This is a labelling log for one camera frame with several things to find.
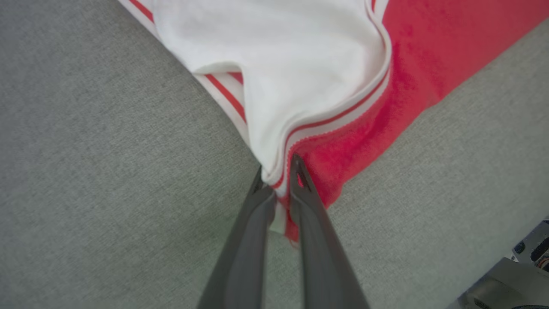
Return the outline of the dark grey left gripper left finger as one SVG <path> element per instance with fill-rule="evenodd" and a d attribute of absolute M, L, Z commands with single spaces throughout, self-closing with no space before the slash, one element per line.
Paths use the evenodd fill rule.
<path fill-rule="evenodd" d="M 258 170 L 200 297 L 199 309 L 262 309 L 268 232 L 276 194 Z"/>

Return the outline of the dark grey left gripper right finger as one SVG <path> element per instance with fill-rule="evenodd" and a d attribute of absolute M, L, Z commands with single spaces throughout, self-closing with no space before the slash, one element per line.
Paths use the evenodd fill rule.
<path fill-rule="evenodd" d="M 290 215 L 299 230 L 306 309 L 368 309 L 369 304 L 305 162 L 290 164 Z"/>

